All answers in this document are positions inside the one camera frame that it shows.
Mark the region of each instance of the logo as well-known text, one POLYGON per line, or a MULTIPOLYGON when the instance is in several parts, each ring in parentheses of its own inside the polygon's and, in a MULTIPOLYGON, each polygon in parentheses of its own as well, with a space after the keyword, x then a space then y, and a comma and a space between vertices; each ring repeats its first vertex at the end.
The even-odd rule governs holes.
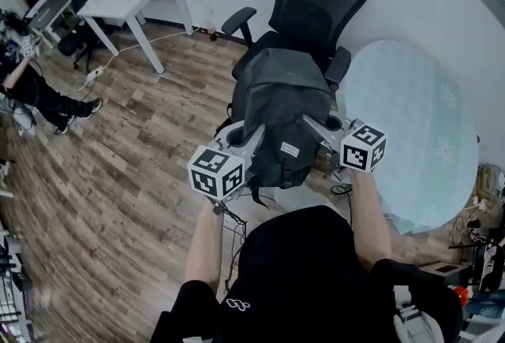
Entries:
POLYGON ((375 130, 369 125, 364 125, 353 134, 353 137, 356 137, 358 140, 361 140, 368 145, 373 145, 383 135, 384 134, 379 130, 375 130))
POLYGON ((295 158, 298 158, 298 153, 300 152, 298 148, 293 147, 291 144, 284 142, 282 142, 281 151, 284 151, 287 154, 294 156, 295 158))
POLYGON ((371 167, 377 165, 377 163, 384 157, 384 152, 386 151, 386 140, 379 144, 379 146, 373 150, 372 153, 372 163, 371 167))
POLYGON ((240 312, 244 312, 247 308, 251 308, 251 305, 247 302, 242 302, 240 300, 233 300, 232 298, 228 298, 226 303, 230 308, 236 308, 240 312))
POLYGON ((238 166, 223 177, 223 195, 226 196, 237 186, 242 185, 242 165, 238 166))
POLYGON ((218 196, 218 190, 216 188, 215 179, 208 176, 205 173, 200 173, 195 170, 191 170, 191 176, 193 177, 193 184, 198 192, 207 193, 214 197, 218 196))
POLYGON ((368 152, 360 148, 344 145, 343 163, 359 170, 366 170, 368 152))
POLYGON ((218 173, 227 160, 228 155, 207 149, 198 157, 193 165, 199 166, 209 172, 218 173))

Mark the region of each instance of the light blue tablecloth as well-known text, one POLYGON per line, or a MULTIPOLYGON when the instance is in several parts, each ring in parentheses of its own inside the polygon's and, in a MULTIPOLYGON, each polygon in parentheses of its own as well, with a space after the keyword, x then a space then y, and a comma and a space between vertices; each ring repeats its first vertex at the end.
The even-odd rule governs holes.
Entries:
POLYGON ((465 206, 477 176, 477 134, 458 85, 421 50, 364 47, 342 83, 345 115, 388 134, 374 170, 400 233, 435 229, 465 206))

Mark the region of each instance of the gray backpack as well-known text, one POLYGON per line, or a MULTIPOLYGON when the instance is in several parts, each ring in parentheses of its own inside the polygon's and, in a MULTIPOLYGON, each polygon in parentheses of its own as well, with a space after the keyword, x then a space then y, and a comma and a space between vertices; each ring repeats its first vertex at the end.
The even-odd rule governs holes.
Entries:
POLYGON ((245 142, 261 124, 266 132, 252 160, 248 183, 290 188, 303 183, 316 160, 319 144, 302 123, 307 114, 325 124, 331 93, 310 54, 264 49, 246 66, 234 89, 231 115, 218 129, 236 121, 244 128, 234 144, 245 142))

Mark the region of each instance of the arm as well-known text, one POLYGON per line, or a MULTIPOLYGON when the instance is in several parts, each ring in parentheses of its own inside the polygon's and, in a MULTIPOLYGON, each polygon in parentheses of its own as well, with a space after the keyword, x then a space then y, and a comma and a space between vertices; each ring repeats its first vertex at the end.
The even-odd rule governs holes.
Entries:
POLYGON ((19 64, 19 66, 4 79, 2 85, 7 89, 14 88, 14 85, 16 85, 16 82, 21 78, 21 75, 23 75, 26 67, 28 67, 29 62, 29 58, 23 58, 23 61, 19 64))
POLYGON ((216 215, 212 209, 212 203, 208 199, 200 206, 186 260, 184 281, 203 281, 216 294, 221 277, 224 214, 216 215))
POLYGON ((371 173, 349 170, 353 184, 354 246, 363 267, 370 271, 381 259, 391 257, 389 227, 380 206, 376 182, 371 173))

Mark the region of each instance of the backpack strap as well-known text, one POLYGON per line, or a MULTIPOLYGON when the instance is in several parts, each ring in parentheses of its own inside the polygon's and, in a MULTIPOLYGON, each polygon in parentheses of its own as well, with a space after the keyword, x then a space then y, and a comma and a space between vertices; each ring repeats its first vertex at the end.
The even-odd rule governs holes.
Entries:
POLYGON ((294 184, 294 176, 292 170, 287 170, 282 167, 282 188, 292 188, 294 184))
POLYGON ((251 196, 254 203, 258 203, 259 205, 268 208, 267 205, 260 200, 260 186, 258 185, 256 177, 251 178, 249 181, 249 188, 251 189, 251 196))
POLYGON ((219 132, 221 132, 221 130, 223 130, 225 127, 228 127, 231 124, 233 124, 233 122, 231 121, 231 117, 229 117, 215 130, 214 138, 217 137, 217 135, 219 134, 219 132))

